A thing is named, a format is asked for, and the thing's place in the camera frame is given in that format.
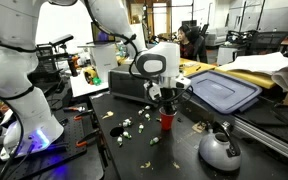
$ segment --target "white kettle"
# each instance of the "white kettle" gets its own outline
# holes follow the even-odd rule
[[[214,134],[208,123],[209,134],[199,144],[199,153],[204,161],[222,171],[234,171],[241,165],[241,151],[236,141],[230,137],[229,126],[228,122],[224,122],[220,125],[224,133]]]

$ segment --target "blue plastic lid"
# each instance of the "blue plastic lid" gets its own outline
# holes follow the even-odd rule
[[[190,79],[194,94],[223,114],[241,108],[262,92],[255,84],[215,71],[203,71]]]

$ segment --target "computer monitor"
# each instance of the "computer monitor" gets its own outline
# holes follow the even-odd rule
[[[91,26],[94,43],[115,42],[115,36],[108,35],[105,32],[101,31],[93,22],[91,23]]]

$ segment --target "wire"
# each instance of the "wire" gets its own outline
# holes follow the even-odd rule
[[[180,92],[177,96],[174,96],[172,98],[169,98],[169,99],[166,99],[166,100],[159,100],[159,101],[155,101],[151,98],[150,94],[149,94],[149,90],[150,88],[148,88],[148,90],[146,91],[146,96],[148,98],[148,100],[154,104],[166,104],[166,103],[169,103],[169,102],[172,102],[172,101],[175,101],[176,99],[178,99],[180,96],[182,96],[186,91],[188,91],[189,89],[191,89],[189,92],[190,92],[190,97],[185,100],[185,101],[180,101],[178,103],[175,103],[175,104],[180,104],[180,103],[183,103],[183,102],[186,102],[186,101],[189,101],[193,94],[194,94],[194,89],[193,89],[193,86],[189,86],[187,87],[186,89],[184,89],[182,92]]]
[[[147,81],[149,81],[150,83],[152,83],[152,80],[151,80],[150,78],[141,77],[141,76],[136,76],[136,75],[133,74],[133,72],[132,72],[132,67],[133,67],[134,64],[136,65],[136,58],[137,58],[137,56],[139,55],[139,52],[138,52],[138,50],[137,50],[137,47],[136,47],[135,44],[133,43],[133,39],[136,38],[136,36],[133,35],[131,38],[128,38],[128,37],[126,37],[126,36],[124,36],[124,35],[114,34],[114,33],[111,33],[111,32],[109,32],[109,31],[103,29],[103,28],[100,26],[99,22],[96,20],[96,18],[95,18],[95,16],[93,15],[92,11],[91,11],[91,6],[90,6],[90,4],[89,4],[89,0],[84,0],[84,1],[85,1],[86,9],[87,9],[89,15],[91,16],[92,21],[93,21],[94,24],[98,27],[98,29],[100,29],[100,30],[103,31],[103,32],[106,32],[106,33],[109,34],[109,35],[116,36],[116,37],[119,37],[119,38],[122,38],[122,39],[126,40],[126,42],[130,43],[130,44],[132,45],[132,47],[134,48],[134,50],[135,50],[135,57],[134,57],[131,65],[130,65],[130,67],[129,67],[129,73],[130,73],[130,75],[133,76],[133,77],[135,77],[135,78],[144,79],[144,80],[147,80]],[[162,102],[171,102],[171,101],[174,101],[174,100],[177,99],[179,96],[181,96],[181,95],[185,92],[185,90],[184,90],[183,92],[181,92],[178,96],[175,96],[175,97],[170,98],[170,99],[168,99],[168,100],[162,100]],[[159,104],[159,102],[154,101],[153,99],[150,99],[150,96],[149,96],[148,91],[149,91],[149,89],[146,90],[146,94],[148,95],[148,99],[149,99],[151,102],[155,103],[155,104],[156,104],[156,103]]]
[[[53,102],[53,98],[54,98],[55,91],[60,87],[60,85],[61,85],[62,82],[63,82],[63,79],[61,78],[60,82],[58,82],[58,84],[57,84],[56,89],[55,89],[54,92],[52,93],[52,97],[51,97],[51,99],[50,99],[51,103]]]
[[[9,103],[7,103],[6,101],[5,101],[5,104],[7,104],[11,109],[13,109],[12,106]],[[10,165],[12,164],[12,162],[14,160],[14,158],[17,156],[17,151],[19,150],[19,147],[23,142],[23,136],[24,136],[23,123],[22,123],[20,117],[18,116],[18,114],[16,114],[15,112],[14,112],[14,116],[16,117],[17,121],[20,123],[20,128],[21,128],[20,139],[19,139],[15,149],[13,148],[13,150],[11,151],[10,158],[7,160],[7,162],[5,163],[5,165],[1,171],[0,180],[4,179],[4,176],[6,175]]]
[[[30,147],[27,150],[27,154],[25,155],[25,157],[22,159],[22,161],[9,173],[9,175],[7,176],[7,179],[9,177],[11,177],[11,175],[24,163],[24,161],[27,159],[27,157],[31,154],[32,150],[34,149],[34,143],[32,141],[32,144],[30,145]]]

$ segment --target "kettle handle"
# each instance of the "kettle handle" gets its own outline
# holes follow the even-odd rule
[[[224,131],[226,138],[230,142],[229,149],[227,149],[226,152],[227,152],[228,157],[239,156],[239,155],[241,155],[241,150],[240,150],[240,147],[238,146],[237,142],[231,138],[231,135],[228,131],[229,126],[230,126],[230,123],[228,123],[226,121],[223,124],[220,124],[221,129]]]

